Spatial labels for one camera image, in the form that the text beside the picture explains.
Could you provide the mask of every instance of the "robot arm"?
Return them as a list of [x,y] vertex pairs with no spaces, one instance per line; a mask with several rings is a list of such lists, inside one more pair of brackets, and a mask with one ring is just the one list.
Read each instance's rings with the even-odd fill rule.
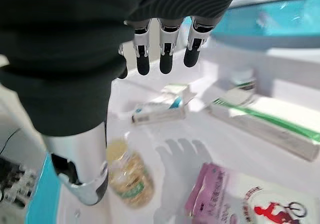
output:
[[149,23],[158,18],[160,70],[169,73],[180,25],[192,16],[184,58],[192,67],[231,1],[0,0],[0,53],[10,63],[0,81],[17,92],[58,177],[84,204],[107,188],[104,121],[111,82],[126,76],[119,46],[133,39],[138,71],[148,74]]

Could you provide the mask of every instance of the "red scooter logo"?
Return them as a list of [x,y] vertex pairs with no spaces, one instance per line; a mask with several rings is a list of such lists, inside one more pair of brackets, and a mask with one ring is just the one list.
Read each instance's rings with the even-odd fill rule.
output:
[[[282,207],[283,211],[273,214],[276,206]],[[259,216],[265,216],[277,224],[300,224],[300,218],[307,216],[307,209],[304,205],[295,201],[290,202],[288,206],[283,206],[277,202],[270,202],[270,205],[265,209],[261,206],[255,206],[254,212]]]

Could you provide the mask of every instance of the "pink package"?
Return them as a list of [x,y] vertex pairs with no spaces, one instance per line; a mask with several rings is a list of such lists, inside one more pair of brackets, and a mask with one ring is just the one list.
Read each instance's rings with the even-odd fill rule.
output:
[[319,223],[318,198],[204,164],[186,202],[192,224]]
[[192,211],[194,209],[194,205],[195,205],[195,202],[196,202],[196,199],[197,199],[197,196],[202,188],[202,185],[203,185],[203,181],[204,181],[204,177],[205,177],[205,174],[207,173],[207,169],[209,167],[209,164],[207,163],[204,163],[202,165],[202,168],[200,170],[200,173],[196,179],[196,182],[195,182],[195,185],[191,191],[191,194],[184,206],[184,209],[185,209],[185,213],[187,216],[191,216],[192,215]]

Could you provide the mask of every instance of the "black fingertip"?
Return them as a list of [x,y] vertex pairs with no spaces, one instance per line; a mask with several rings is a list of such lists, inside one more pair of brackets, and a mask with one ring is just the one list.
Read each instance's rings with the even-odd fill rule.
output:
[[173,55],[169,52],[165,52],[164,55],[160,55],[160,71],[163,74],[168,74],[172,70]]
[[183,59],[184,65],[188,68],[192,68],[198,61],[199,53],[200,51],[197,51],[196,48],[192,48],[192,50],[187,48]]
[[149,56],[143,56],[136,58],[136,67],[138,68],[138,72],[145,76],[149,73],[150,65],[149,65]]
[[124,71],[122,72],[122,74],[119,76],[120,79],[125,79],[128,75],[128,68],[127,66],[125,66]]

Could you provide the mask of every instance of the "small box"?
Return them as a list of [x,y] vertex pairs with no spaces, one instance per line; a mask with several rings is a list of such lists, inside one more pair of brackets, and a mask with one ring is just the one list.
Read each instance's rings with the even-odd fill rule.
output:
[[186,117],[186,104],[195,96],[189,85],[169,84],[161,93],[158,98],[135,107],[132,115],[134,124],[173,121]]

